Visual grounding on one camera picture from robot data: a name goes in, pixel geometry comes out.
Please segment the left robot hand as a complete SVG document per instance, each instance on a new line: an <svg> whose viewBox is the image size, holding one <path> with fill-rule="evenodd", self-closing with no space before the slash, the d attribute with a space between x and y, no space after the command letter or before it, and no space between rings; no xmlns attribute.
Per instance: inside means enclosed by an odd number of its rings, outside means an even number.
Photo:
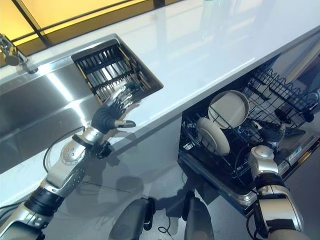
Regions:
<svg viewBox="0 0 320 240"><path fill-rule="evenodd" d="M136 123L123 120L124 113L135 104L134 94L140 91L139 83L125 83L117 86L110 97L94 113L91 126L103 134L117 128L133 128Z"/></svg>

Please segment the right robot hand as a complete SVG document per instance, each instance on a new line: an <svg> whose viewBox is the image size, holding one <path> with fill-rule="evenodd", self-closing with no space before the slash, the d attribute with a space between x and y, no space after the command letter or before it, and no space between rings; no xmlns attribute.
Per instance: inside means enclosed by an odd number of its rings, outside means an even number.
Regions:
<svg viewBox="0 0 320 240"><path fill-rule="evenodd" d="M286 132L286 125L280 124L277 129L261 128L259 134L262 138L262 142L270 148L276 149L279 142L284 138Z"/></svg>

